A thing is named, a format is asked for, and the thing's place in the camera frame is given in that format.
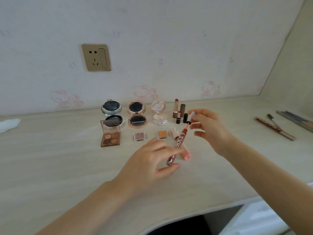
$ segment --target person's left hand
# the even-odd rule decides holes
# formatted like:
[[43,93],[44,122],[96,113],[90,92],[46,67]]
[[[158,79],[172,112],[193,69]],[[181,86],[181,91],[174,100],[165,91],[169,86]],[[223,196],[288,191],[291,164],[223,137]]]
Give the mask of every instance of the person's left hand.
[[126,162],[120,173],[111,181],[129,197],[136,196],[158,179],[173,174],[181,166],[173,164],[157,169],[158,163],[170,156],[180,153],[182,148],[170,148],[164,140],[154,138],[137,150]]

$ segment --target person's left arm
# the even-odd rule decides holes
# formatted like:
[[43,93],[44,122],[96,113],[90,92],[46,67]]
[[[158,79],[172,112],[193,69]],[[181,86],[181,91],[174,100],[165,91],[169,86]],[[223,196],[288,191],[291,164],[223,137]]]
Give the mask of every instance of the person's left arm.
[[169,148],[163,140],[152,139],[129,158],[112,181],[103,183],[35,235],[96,233],[130,198],[151,187],[155,180],[167,177],[179,169],[179,164],[162,169],[157,169],[156,166],[162,159],[178,154],[181,150]]

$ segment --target wall switch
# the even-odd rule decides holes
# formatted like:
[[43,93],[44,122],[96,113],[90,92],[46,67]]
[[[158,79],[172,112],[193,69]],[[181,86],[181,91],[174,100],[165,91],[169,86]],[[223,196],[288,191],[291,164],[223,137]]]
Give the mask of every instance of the wall switch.
[[111,71],[109,51],[106,44],[82,44],[82,48],[88,71]]

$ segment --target pink lipstick tube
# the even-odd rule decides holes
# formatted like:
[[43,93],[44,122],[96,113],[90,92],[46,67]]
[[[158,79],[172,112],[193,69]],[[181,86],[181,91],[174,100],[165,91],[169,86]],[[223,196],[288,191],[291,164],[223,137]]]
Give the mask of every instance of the pink lipstick tube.
[[[178,137],[179,137],[179,132],[178,132],[178,130],[175,129],[175,128],[172,128],[171,134],[173,135],[173,139],[176,141],[176,140],[178,139]],[[182,158],[183,158],[184,160],[189,160],[189,159],[191,158],[191,155],[190,155],[188,149],[186,148],[185,144],[182,143],[181,147],[184,149],[184,151],[182,151],[182,153],[181,153]]]

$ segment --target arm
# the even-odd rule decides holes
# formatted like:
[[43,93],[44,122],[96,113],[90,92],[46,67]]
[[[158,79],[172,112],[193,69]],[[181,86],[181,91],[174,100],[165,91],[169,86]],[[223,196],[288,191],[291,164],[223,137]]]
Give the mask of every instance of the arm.
[[169,148],[163,140],[152,139],[130,157],[116,178],[102,184],[35,235],[96,233],[130,198],[179,169],[179,164],[162,169],[156,169],[156,166],[162,159],[181,151],[180,148]]
[[191,129],[207,140],[296,234],[313,231],[313,188],[283,170],[265,156],[235,138],[218,114],[196,109]]

